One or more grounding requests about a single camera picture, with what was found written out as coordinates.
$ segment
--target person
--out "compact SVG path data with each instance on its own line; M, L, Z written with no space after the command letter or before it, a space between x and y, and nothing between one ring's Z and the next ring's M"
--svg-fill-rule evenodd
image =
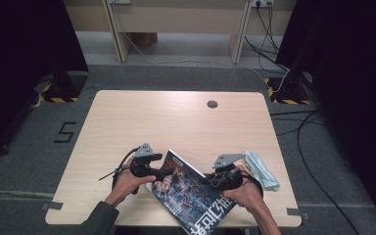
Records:
M242 172L247 173L242 165L237 165ZM129 169L121 172L117 183L104 202L99 202L87 220L78 226L76 234L110 234L115 228L115 221L119 211L118 204L139 186L154 182L156 177L134 176ZM281 234L276 221L265 204L258 187L249 179L244 178L242 186L233 190L225 190L222 196L237 202L240 207L246 208L255 218L262 235Z

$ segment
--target sleeve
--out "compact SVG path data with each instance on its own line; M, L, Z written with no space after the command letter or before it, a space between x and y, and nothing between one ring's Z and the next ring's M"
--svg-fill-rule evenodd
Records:
M87 220L78 226L76 234L110 234L117 218L118 210L116 208L105 202L99 202Z

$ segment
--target black partition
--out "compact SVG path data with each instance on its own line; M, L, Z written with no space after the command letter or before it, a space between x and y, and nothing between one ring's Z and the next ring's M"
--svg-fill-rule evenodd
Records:
M298 0L284 36L278 63L291 66L305 48L319 6L324 1ZM359 175L376 205L376 1L329 1L333 14L302 67L323 114L342 146L344 158Z
M88 71L62 0L0 1L0 144L48 74Z

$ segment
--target magazine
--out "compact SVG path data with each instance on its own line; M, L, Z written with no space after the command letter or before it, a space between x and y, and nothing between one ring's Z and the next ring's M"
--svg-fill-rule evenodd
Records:
M173 167L173 175L152 184L152 193L188 234L212 234L236 203L222 197L202 173L169 150L162 168Z

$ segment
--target book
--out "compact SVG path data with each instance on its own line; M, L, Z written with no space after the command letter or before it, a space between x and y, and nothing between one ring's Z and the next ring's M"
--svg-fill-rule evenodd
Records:
M155 197L188 234L212 234L236 203L222 197L202 173L172 150L167 152L162 168L175 170L164 181L152 184Z

